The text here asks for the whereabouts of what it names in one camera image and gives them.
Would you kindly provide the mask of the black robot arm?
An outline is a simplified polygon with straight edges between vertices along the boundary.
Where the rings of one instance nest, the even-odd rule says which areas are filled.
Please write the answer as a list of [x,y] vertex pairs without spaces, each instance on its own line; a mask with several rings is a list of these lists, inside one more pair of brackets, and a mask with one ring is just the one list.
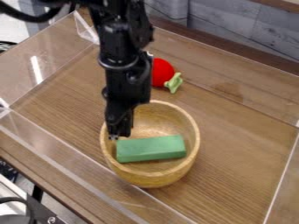
[[144,0],[40,0],[54,8],[68,3],[88,8],[97,31],[97,63],[105,70],[105,124],[110,140],[129,137],[134,109],[150,99],[153,57],[145,51],[154,28]]

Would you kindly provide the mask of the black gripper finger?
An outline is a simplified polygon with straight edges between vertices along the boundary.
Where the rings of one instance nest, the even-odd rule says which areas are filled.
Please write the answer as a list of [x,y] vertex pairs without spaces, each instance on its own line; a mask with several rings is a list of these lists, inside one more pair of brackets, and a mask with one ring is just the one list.
[[134,110],[132,108],[121,115],[120,122],[117,124],[117,135],[120,137],[129,137],[130,130],[133,128]]
[[114,117],[112,115],[109,115],[106,117],[106,132],[108,132],[108,139],[109,140],[117,140],[118,139],[117,125],[114,123]]

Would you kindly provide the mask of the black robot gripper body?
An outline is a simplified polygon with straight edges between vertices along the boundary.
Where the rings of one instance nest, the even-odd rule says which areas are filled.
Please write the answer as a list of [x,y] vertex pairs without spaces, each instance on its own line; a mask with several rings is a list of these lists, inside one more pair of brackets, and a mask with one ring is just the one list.
[[150,99],[153,57],[146,51],[129,53],[122,59],[101,52],[97,63],[105,70],[101,94],[106,102],[105,117],[125,117]]

